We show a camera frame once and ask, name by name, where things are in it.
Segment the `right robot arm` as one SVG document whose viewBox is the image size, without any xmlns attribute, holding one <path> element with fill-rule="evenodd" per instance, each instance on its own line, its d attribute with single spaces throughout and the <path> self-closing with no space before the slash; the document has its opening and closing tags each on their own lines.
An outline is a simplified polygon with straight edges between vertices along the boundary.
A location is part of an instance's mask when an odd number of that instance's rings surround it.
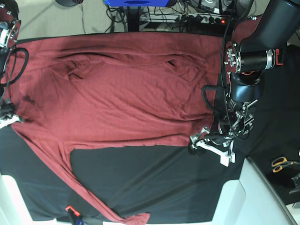
<svg viewBox="0 0 300 225">
<path fill-rule="evenodd" d="M 0 78 L 3 79 L 6 67 L 12 55 L 22 52 L 25 55 L 23 66 L 18 75 L 13 79 L 11 70 L 5 83 L 0 84 L 0 127 L 7 127 L 15 122 L 22 122 L 22 119 L 15 114 L 15 105 L 10 100 L 5 100 L 4 96 L 9 86 L 16 83 L 22 76 L 29 60 L 27 49 L 17 47 L 17 39 L 21 27 L 19 19 L 19 7 L 15 0 L 2 0 L 0 2 Z"/>
</svg>

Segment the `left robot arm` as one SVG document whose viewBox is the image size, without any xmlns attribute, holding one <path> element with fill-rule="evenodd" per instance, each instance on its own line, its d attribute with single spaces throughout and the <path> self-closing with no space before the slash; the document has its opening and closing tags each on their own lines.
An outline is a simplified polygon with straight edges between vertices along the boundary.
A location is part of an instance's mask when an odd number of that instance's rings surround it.
<svg viewBox="0 0 300 225">
<path fill-rule="evenodd" d="M 252 107 L 263 92 L 263 71 L 283 64 L 286 43 L 299 25 L 299 1 L 272 0 L 249 37 L 239 43 L 222 40 L 221 85 L 203 86 L 202 98 L 210 106 L 206 92 L 221 91 L 224 109 L 212 107 L 216 126 L 203 127 L 190 136 L 188 150 L 192 155 L 209 151 L 218 155 L 224 166 L 235 162 L 234 141 L 247 139 L 253 127 Z"/>
</svg>

